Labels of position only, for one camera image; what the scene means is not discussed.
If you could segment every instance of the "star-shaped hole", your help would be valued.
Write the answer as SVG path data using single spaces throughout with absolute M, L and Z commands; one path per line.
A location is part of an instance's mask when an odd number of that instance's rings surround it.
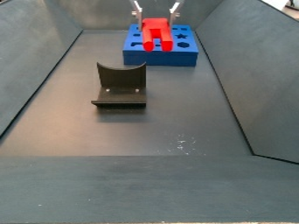
M 183 34 L 179 34 L 179 35 L 175 35 L 178 37 L 178 39 L 186 39 L 187 38 L 187 35 L 183 35 Z

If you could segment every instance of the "red object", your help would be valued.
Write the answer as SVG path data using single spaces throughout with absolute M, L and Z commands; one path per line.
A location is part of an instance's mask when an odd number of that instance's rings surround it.
M 155 49 L 154 39 L 162 40 L 164 52 L 170 52 L 174 49 L 174 38 L 167 18 L 146 18 L 143 20 L 143 45 L 147 52 Z

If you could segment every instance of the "gray panel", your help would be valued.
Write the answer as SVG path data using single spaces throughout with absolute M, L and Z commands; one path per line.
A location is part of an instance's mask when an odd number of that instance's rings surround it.
M 259 1 L 227 0 L 198 29 L 258 155 L 299 162 L 299 24 Z
M 80 28 L 51 0 L 0 7 L 0 135 L 68 50 Z
M 196 67 L 147 67 L 146 109 L 90 103 L 98 62 L 124 67 L 126 38 L 126 31 L 83 32 L 2 139 L 0 155 L 251 155 L 200 45 Z
M 84 29 L 127 30 L 136 20 L 128 0 L 55 0 Z M 178 24 L 195 28 L 223 0 L 186 1 Z M 174 0 L 139 0 L 144 17 L 170 17 Z
M 299 166 L 259 157 L 2 157 L 0 179 L 3 223 L 299 222 Z

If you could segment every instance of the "black plastic piece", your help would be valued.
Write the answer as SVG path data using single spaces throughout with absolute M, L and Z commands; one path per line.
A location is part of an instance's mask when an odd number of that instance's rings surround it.
M 98 107 L 146 107 L 146 63 L 135 68 L 115 69 L 98 63 L 102 88 Z

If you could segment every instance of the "blue foam block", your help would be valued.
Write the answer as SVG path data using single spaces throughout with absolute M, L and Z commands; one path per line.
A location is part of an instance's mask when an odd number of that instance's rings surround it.
M 155 39 L 155 48 L 147 52 L 143 47 L 143 33 L 138 24 L 131 24 L 123 49 L 124 64 L 148 66 L 195 67 L 199 48 L 188 25 L 172 26 L 172 51 L 163 52 L 160 39 Z

